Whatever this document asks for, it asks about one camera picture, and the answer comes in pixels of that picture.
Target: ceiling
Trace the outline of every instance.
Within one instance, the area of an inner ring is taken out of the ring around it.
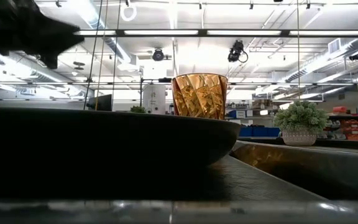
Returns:
[[[79,1],[35,0],[41,11],[48,17],[65,21],[90,29],[79,13]],[[358,29],[358,1],[310,0],[311,7],[306,9],[306,0],[299,0],[299,15],[296,0],[284,0],[274,3],[272,0],[254,1],[250,10],[250,1],[234,0],[132,0],[137,14],[131,21],[124,21],[119,9],[125,9],[125,1],[92,1],[96,12],[101,12],[101,20],[109,29]],[[172,14],[177,12],[177,19]],[[125,15],[131,15],[131,9],[125,9]],[[235,40],[242,40],[249,54],[248,61],[239,66],[229,63],[227,55]],[[285,73],[324,52],[332,38],[233,38],[233,37],[177,37],[176,69],[178,74],[209,72],[226,75],[231,82],[246,82],[247,78],[272,80],[275,74]],[[163,66],[167,76],[174,76],[173,60],[153,62],[151,52],[161,48],[164,54],[173,55],[171,37],[120,37],[118,44],[128,53],[138,56],[141,65]],[[138,82],[138,71],[120,70],[114,63],[114,52],[101,38],[86,40],[59,56],[55,72],[74,81],[85,81],[90,74],[97,81],[111,82],[115,74],[116,82]],[[83,62],[84,70],[74,70],[73,62]],[[343,60],[319,68],[317,73],[324,76],[344,70]],[[118,89],[129,89],[118,86]]]

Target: dark plate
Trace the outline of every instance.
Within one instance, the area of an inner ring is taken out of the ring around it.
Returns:
[[[214,119],[0,108],[0,175],[201,167],[226,155],[239,130]]]

